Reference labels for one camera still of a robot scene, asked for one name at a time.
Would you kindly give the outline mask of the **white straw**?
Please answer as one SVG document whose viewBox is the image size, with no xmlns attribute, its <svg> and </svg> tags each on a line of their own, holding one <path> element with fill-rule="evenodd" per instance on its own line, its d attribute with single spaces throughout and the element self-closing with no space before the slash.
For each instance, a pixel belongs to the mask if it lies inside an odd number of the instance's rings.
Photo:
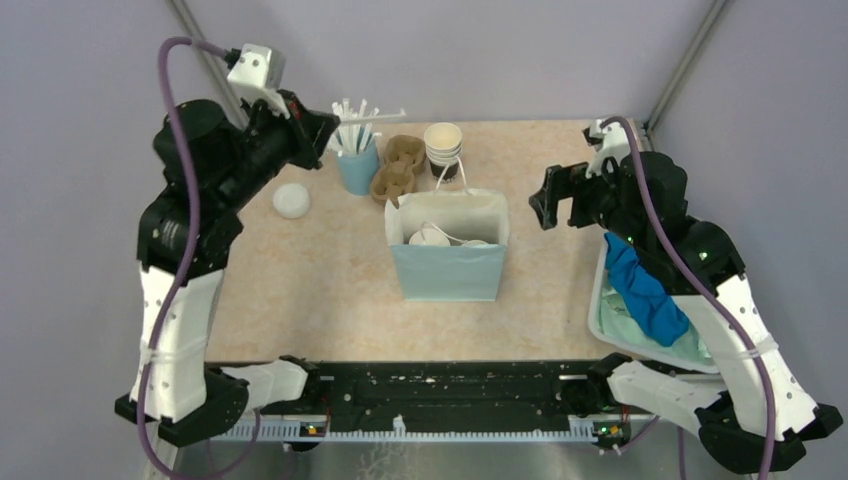
<svg viewBox="0 0 848 480">
<path fill-rule="evenodd" d="M 367 124 L 367 123 L 381 123 L 381 122 L 391 122 L 396 121 L 398 119 L 403 119 L 407 116 L 407 112 L 404 109 L 400 109 L 396 113 L 383 113 L 383 114 L 369 114 L 369 115 L 360 115 L 358 112 L 352 112 L 349 116 L 344 116 L 340 118 L 341 125 L 355 125 L 355 124 Z"/>
</svg>

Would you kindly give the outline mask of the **blue and white paper bag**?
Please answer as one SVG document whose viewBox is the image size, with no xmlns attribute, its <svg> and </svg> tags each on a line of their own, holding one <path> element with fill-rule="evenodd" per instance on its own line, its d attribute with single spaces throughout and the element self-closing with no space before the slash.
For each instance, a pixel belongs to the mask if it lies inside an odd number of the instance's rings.
<svg viewBox="0 0 848 480">
<path fill-rule="evenodd" d="M 508 201 L 500 191 L 468 186 L 458 158 L 458 190 L 443 181 L 423 192 L 403 195 L 399 206 L 384 206 L 384 231 L 402 296 L 409 302 L 493 302 L 497 299 L 510 239 Z M 443 232 L 449 247 L 408 245 L 425 227 Z M 485 247 L 464 247 L 466 240 Z"/>
</svg>

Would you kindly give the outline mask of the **white plastic cup lid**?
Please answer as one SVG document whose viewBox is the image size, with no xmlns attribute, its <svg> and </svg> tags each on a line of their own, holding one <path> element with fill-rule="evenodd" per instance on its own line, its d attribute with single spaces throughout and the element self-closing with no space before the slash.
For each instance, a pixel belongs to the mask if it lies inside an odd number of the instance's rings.
<svg viewBox="0 0 848 480">
<path fill-rule="evenodd" d="M 440 230 L 425 227 L 412 234 L 408 245 L 449 247 L 451 241 Z"/>
</svg>

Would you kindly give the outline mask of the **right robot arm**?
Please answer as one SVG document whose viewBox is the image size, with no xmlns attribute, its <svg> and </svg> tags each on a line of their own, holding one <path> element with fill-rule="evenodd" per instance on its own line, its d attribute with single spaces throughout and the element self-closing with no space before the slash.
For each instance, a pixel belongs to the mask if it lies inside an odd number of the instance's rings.
<svg viewBox="0 0 848 480">
<path fill-rule="evenodd" d="M 640 152 L 607 157 L 598 169 L 551 166 L 530 197 L 543 229 L 555 227 L 566 200 L 569 226 L 597 225 L 620 243 L 685 315 L 722 380 L 719 388 L 693 384 L 642 358 L 612 354 L 593 366 L 587 400 L 600 412 L 626 404 L 665 418 L 734 473 L 786 471 L 806 455 L 807 442 L 840 428 L 842 415 L 815 401 L 791 372 L 730 236 L 688 213 L 687 182 L 667 155 Z"/>
</svg>

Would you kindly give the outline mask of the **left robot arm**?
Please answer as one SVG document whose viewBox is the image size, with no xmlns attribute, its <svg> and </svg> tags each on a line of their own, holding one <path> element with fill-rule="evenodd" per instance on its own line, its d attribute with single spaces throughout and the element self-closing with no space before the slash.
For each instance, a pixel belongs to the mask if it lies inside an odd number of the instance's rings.
<svg viewBox="0 0 848 480">
<path fill-rule="evenodd" d="M 177 447 L 224 434 L 252 410 L 285 402 L 297 413 L 319 404 L 315 366 L 291 356 L 242 367 L 205 360 L 214 306 L 240 211 L 286 166 L 321 167 L 338 116 L 281 92 L 284 112 L 267 100 L 243 101 L 244 128 L 208 99 L 171 105 L 153 148 L 165 188 L 143 211 L 137 261 L 144 300 L 137 379 L 116 413 L 156 422 Z"/>
</svg>

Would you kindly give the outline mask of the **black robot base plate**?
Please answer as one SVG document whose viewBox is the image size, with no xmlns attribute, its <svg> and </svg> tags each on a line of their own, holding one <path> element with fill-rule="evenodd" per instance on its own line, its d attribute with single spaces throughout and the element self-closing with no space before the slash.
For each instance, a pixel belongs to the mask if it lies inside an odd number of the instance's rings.
<svg viewBox="0 0 848 480">
<path fill-rule="evenodd" d="M 382 432 L 402 418 L 411 433 L 564 432 L 636 407 L 603 400 L 587 379 L 590 360 L 309 362 L 299 400 L 274 401 L 264 415 L 317 415 L 334 433 Z"/>
</svg>

